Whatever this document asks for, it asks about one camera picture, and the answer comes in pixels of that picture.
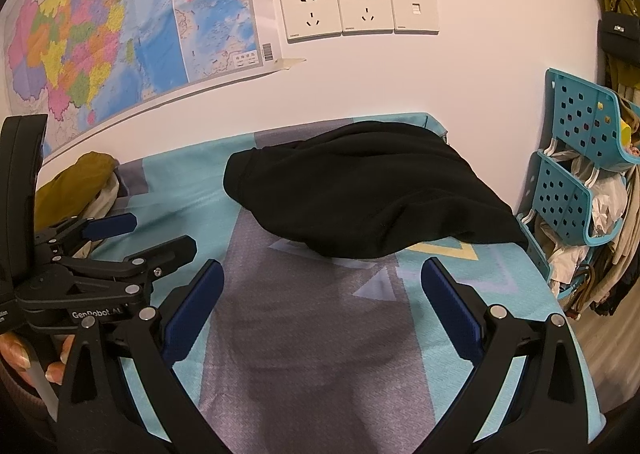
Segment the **person's left hand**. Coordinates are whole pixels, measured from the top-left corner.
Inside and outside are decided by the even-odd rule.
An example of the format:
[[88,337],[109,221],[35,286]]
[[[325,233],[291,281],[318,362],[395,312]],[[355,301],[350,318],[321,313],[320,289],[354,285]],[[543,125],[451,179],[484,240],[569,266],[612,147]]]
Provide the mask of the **person's left hand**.
[[[60,359],[51,363],[47,367],[46,373],[44,373],[44,377],[48,382],[56,385],[62,384],[68,355],[70,354],[70,349],[72,349],[74,339],[74,335],[64,337],[64,340],[61,342]],[[24,382],[34,387],[32,378],[27,373],[30,369],[29,355],[20,337],[13,332],[2,334],[1,356]]]

